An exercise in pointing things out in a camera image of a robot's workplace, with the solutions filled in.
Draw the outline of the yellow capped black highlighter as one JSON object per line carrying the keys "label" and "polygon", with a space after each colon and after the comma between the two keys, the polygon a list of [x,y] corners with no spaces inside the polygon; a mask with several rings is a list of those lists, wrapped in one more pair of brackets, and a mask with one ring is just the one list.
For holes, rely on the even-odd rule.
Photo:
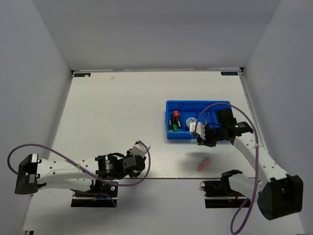
{"label": "yellow capped black highlighter", "polygon": [[173,129],[173,123],[172,123],[171,119],[168,120],[168,127],[169,127],[169,131],[173,131],[174,130]]}

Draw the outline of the orange capped black highlighter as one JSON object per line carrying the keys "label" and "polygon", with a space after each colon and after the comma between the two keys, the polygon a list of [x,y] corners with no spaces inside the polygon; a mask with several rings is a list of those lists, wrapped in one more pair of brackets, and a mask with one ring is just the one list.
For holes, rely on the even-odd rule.
{"label": "orange capped black highlighter", "polygon": [[174,115],[174,119],[175,119],[175,122],[176,122],[176,125],[177,125],[178,129],[181,129],[182,128],[182,124],[181,124],[179,111],[174,111],[173,115]]}

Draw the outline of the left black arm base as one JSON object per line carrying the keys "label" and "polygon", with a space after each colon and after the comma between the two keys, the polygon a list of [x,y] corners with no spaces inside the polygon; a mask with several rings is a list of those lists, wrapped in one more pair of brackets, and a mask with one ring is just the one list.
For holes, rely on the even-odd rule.
{"label": "left black arm base", "polygon": [[91,180],[86,190],[73,191],[72,208],[116,208],[118,187]]}

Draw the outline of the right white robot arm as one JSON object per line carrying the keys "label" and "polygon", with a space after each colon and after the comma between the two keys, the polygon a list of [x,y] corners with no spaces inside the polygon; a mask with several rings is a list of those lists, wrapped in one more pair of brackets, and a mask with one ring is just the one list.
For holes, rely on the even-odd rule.
{"label": "right white robot arm", "polygon": [[249,137],[253,133],[247,122],[237,122],[230,108],[216,112],[218,125],[192,122],[190,132],[197,136],[198,145],[216,146],[219,141],[229,141],[238,149],[258,174],[258,182],[246,177],[240,170],[230,170],[221,175],[219,182],[205,181],[202,188],[207,197],[255,195],[255,202],[267,220],[300,212],[303,204],[303,181],[281,168],[269,153]]}

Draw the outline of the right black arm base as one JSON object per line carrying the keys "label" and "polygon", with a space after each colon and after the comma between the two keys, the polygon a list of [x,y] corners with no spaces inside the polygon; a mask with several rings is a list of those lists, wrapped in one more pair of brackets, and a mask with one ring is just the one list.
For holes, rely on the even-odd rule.
{"label": "right black arm base", "polygon": [[221,180],[202,181],[206,209],[237,209],[247,199],[243,194],[226,189]]}

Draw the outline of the pink translucent marker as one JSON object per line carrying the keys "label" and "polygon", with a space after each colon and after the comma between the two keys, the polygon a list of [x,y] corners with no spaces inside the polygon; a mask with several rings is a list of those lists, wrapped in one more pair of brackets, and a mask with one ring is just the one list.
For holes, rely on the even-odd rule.
{"label": "pink translucent marker", "polygon": [[197,171],[202,171],[207,165],[211,162],[209,158],[205,158],[201,161],[201,163],[197,166]]}

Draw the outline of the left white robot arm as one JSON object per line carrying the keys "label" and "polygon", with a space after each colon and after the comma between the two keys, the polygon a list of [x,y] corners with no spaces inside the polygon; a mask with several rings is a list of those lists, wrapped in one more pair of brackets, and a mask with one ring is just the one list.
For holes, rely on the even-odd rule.
{"label": "left white robot arm", "polygon": [[146,154],[146,150],[132,149],[126,155],[113,153],[73,164],[40,159],[38,154],[30,154],[19,164],[14,193],[29,195],[41,189],[61,188],[99,195],[103,183],[115,185],[117,180],[140,175],[145,169]]}

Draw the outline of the green capped black highlighter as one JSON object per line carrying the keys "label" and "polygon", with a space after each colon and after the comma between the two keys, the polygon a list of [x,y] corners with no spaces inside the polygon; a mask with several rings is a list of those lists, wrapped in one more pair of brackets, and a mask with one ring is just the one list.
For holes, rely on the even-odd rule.
{"label": "green capped black highlighter", "polygon": [[177,127],[177,123],[176,123],[174,114],[171,114],[171,122],[172,122],[173,131],[177,131],[178,127]]}

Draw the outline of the black handled scissors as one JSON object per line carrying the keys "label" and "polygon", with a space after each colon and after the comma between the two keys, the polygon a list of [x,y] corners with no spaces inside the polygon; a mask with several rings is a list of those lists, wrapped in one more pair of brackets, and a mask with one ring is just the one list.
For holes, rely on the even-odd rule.
{"label": "black handled scissors", "polygon": [[206,118],[205,118],[205,125],[209,124],[209,112],[207,112],[206,114]]}

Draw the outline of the round blue patterned tin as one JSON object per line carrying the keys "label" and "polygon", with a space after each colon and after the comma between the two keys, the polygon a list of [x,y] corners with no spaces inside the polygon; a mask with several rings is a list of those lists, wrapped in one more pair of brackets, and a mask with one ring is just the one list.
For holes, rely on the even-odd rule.
{"label": "round blue patterned tin", "polygon": [[197,119],[195,117],[189,117],[187,120],[186,120],[186,127],[189,128],[190,127],[190,124],[193,123],[193,122],[196,122]]}

